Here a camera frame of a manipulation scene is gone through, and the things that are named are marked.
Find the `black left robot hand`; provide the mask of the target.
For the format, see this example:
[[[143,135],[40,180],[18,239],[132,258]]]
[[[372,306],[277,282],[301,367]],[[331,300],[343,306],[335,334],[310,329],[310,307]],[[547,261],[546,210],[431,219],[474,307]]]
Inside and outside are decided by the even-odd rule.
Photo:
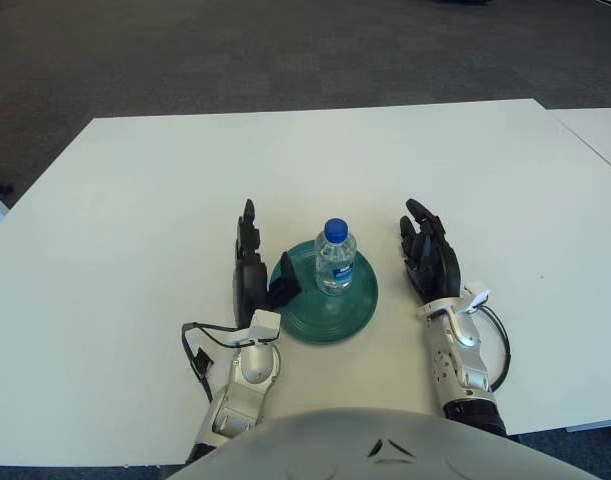
[[[256,310],[277,311],[301,292],[301,285],[289,255],[284,252],[280,275],[268,281],[268,270],[259,253],[260,231],[254,225],[255,206],[247,199],[238,218],[233,274],[233,303],[238,328],[248,328]]]

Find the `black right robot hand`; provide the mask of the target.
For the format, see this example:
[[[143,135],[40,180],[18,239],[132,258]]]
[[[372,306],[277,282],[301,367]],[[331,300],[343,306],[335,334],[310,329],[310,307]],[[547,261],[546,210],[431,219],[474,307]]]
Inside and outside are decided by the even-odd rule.
[[[415,199],[408,199],[406,208],[418,224],[415,228],[407,216],[399,221],[404,262],[417,296],[424,304],[458,297],[460,268],[440,218]]]

